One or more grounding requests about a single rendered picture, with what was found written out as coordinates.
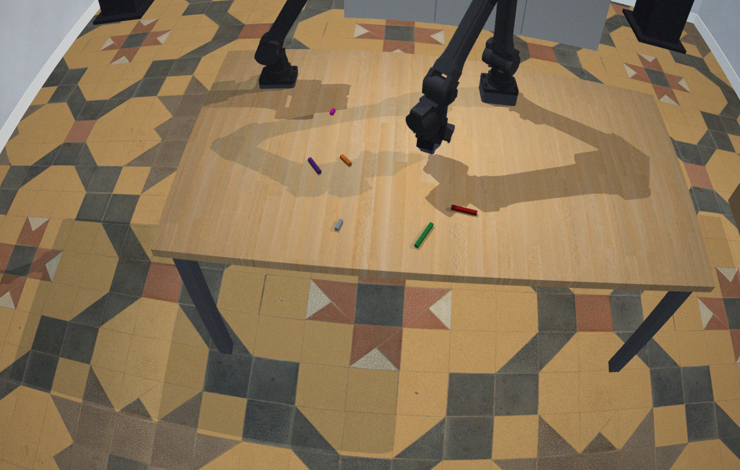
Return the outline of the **green rod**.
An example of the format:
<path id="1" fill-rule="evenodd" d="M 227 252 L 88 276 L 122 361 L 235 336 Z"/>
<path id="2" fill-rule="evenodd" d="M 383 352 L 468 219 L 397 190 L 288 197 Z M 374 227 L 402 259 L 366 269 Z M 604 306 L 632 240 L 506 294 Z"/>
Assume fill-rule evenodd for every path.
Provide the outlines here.
<path id="1" fill-rule="evenodd" d="M 420 246 L 420 244 L 423 243 L 423 240 L 429 234 L 429 231 L 431 231 L 431 228 L 433 227 L 433 225 L 435 225 L 435 224 L 430 222 L 429 225 L 425 228 L 425 230 L 423 231 L 423 233 L 420 236 L 420 238 L 418 238 L 418 240 L 414 244 L 414 246 L 415 246 L 416 249 L 418 249 L 418 247 Z"/>

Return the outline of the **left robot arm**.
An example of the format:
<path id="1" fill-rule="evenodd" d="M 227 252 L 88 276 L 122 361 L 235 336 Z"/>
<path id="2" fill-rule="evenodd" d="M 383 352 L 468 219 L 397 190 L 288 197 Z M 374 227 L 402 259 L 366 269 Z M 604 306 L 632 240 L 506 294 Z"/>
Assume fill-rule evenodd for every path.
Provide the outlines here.
<path id="1" fill-rule="evenodd" d="M 519 50 L 514 49 L 513 40 L 517 2 L 518 0 L 472 0 L 444 53 L 424 77 L 422 93 L 425 95 L 420 97 L 420 103 L 414 105 L 405 119 L 409 129 L 419 134 L 416 147 L 420 151 L 432 153 L 436 139 L 444 139 L 448 124 L 448 105 L 457 97 L 457 81 L 472 46 L 496 3 L 495 30 L 493 37 L 487 39 L 486 49 L 482 54 L 482 61 L 491 70 L 481 72 L 482 88 L 487 93 L 518 96 L 518 84 L 513 77 L 520 64 Z M 443 77 L 442 72 L 447 77 Z M 444 118 L 446 119 L 436 121 Z"/>

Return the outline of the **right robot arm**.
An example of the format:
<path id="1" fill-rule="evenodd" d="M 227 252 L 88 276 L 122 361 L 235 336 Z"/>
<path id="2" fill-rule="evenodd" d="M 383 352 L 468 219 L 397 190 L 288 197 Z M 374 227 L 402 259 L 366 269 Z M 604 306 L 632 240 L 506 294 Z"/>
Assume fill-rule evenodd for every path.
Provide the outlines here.
<path id="1" fill-rule="evenodd" d="M 254 57 L 263 67 L 259 84 L 294 84 L 298 66 L 290 66 L 284 39 L 308 0 L 287 0 L 270 33 L 264 33 Z M 267 44 L 266 44 L 267 43 Z M 280 54 L 279 54 L 280 51 Z M 266 68 L 266 73 L 264 69 Z"/>

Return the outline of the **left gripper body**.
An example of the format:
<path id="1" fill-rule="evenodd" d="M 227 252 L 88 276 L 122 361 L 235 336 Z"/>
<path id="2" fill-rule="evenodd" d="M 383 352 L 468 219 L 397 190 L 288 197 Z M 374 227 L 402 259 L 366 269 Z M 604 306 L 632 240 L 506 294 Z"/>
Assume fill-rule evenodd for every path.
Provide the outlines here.
<path id="1" fill-rule="evenodd" d="M 436 120 L 436 121 L 442 121 L 442 120 L 445 120 L 445 119 L 446 118 L 441 119 L 441 120 Z M 445 133 L 444 139 L 440 139 L 440 138 L 436 139 L 435 144 L 440 145 L 441 142 L 442 142 L 442 140 L 444 140 L 445 142 L 450 143 L 450 140 L 451 140 L 451 137 L 452 137 L 452 134 L 453 134 L 454 130 L 455 130 L 455 125 L 447 124 L 447 128 L 446 128 L 446 133 Z M 416 136 L 415 137 L 416 138 L 418 137 L 418 133 L 416 133 Z"/>

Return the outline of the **dark red rod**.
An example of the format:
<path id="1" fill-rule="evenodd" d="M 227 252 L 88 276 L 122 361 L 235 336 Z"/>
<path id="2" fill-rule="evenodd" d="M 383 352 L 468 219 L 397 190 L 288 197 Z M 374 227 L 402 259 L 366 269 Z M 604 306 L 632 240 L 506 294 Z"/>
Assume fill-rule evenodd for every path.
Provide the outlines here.
<path id="1" fill-rule="evenodd" d="M 471 214 L 472 216 L 477 215 L 477 210 L 464 208 L 463 206 L 452 205 L 451 210 L 457 211 L 457 212 L 465 212 L 466 214 Z"/>

